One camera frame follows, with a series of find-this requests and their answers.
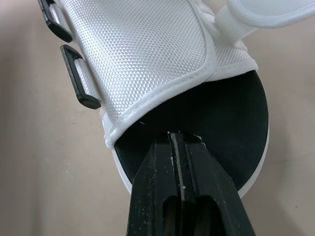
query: beige surface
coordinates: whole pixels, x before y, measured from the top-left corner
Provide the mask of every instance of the beige surface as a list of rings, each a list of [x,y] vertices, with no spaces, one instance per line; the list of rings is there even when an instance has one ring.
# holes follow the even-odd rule
[[[258,236],[315,235],[314,25],[245,40],[270,112],[266,162],[243,198]],[[0,0],[0,235],[126,235],[130,196],[98,112],[74,96],[62,44],[37,1]]]

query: white webbing strap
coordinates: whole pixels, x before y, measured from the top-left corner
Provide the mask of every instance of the white webbing strap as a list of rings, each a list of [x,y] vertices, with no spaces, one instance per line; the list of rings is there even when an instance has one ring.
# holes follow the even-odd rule
[[[227,0],[216,15],[218,28],[238,47],[257,28],[279,28],[315,15],[315,0]]]
[[[61,25],[73,37],[73,33],[71,32],[69,24],[64,17],[62,9],[57,4],[54,3],[49,5],[49,10],[51,15],[53,16],[54,21]]]
[[[87,62],[81,58],[74,61],[75,67],[78,71],[81,83],[83,85],[84,92],[92,97],[95,97],[98,101],[101,101],[100,95],[97,92],[97,88],[87,65]]]
[[[237,20],[230,12],[227,5],[225,5],[215,16],[217,27],[225,35],[228,41],[236,48],[243,44],[239,42],[255,31],[257,28],[243,24]]]

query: black insole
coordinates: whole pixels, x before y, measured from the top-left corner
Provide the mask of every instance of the black insole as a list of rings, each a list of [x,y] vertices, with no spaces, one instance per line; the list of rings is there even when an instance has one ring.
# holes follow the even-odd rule
[[[258,166],[267,141],[268,107],[257,73],[203,83],[133,124],[114,146],[131,183],[154,136],[167,131],[200,136],[239,190]]]

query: fabric texture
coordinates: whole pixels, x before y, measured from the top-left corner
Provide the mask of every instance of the fabric texture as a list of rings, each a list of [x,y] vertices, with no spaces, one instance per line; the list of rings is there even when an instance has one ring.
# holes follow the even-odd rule
[[[162,102],[257,70],[197,0],[60,0],[104,109],[106,144]]]

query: black plastic buckle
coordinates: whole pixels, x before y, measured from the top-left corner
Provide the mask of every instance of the black plastic buckle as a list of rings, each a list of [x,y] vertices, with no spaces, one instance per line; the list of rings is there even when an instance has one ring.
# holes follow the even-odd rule
[[[40,9],[43,12],[45,22],[48,28],[60,39],[71,42],[72,36],[71,34],[61,25],[54,21],[54,18],[50,12],[49,6],[51,4],[55,4],[54,0],[38,0]]]
[[[72,47],[63,45],[60,47],[65,61],[65,65],[68,69],[70,79],[75,91],[75,94],[79,102],[88,108],[97,109],[100,108],[100,102],[95,97],[85,93],[80,76],[75,67],[74,60],[81,59],[81,55]]]

